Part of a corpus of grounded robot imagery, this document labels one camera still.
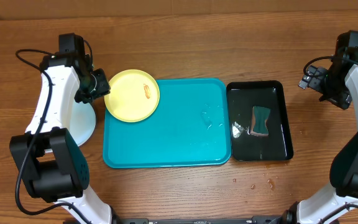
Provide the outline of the light blue plate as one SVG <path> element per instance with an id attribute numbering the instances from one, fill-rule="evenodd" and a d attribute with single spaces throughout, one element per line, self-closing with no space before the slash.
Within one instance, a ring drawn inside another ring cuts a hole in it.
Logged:
<path id="1" fill-rule="evenodd" d="M 69 132 L 78 146 L 83 145 L 96 127 L 96 113 L 92 104 L 73 103 Z"/>

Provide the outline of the yellow plate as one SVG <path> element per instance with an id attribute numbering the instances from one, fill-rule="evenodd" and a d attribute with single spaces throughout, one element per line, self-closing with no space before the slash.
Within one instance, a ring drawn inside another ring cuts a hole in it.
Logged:
<path id="1" fill-rule="evenodd" d="M 142 121 L 157 109 L 159 86 L 147 72 L 136 69 L 119 72 L 110 79 L 109 86 L 110 93 L 104 102 L 109 113 L 120 121 Z"/>

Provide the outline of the sponge with green pad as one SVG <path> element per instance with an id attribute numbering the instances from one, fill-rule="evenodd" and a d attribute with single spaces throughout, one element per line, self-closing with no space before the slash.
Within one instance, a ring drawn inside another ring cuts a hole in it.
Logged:
<path id="1" fill-rule="evenodd" d="M 252 108 L 252 121 L 250 134 L 253 136 L 265 137 L 269 135 L 267 120 L 270 116 L 270 109 L 262 106 Z"/>

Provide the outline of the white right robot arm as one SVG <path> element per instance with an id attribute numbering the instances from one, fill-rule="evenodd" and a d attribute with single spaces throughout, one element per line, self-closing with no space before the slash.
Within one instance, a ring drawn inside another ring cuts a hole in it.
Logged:
<path id="1" fill-rule="evenodd" d="M 344 78 L 354 102 L 358 128 L 358 62 Z M 295 202 L 274 223 L 333 223 L 358 209 L 358 131 L 334 158 L 330 182 L 306 200 Z"/>

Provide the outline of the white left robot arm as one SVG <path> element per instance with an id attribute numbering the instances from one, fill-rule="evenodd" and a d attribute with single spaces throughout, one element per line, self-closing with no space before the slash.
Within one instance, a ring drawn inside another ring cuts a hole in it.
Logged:
<path id="1" fill-rule="evenodd" d="M 9 148 L 19 174 L 18 209 L 39 215 L 57 207 L 77 223 L 120 223 L 113 208 L 90 187 L 90 171 L 80 150 L 96 127 L 93 100 L 109 93 L 93 56 L 78 51 L 45 53 L 36 67 L 42 88 L 32 121 Z"/>

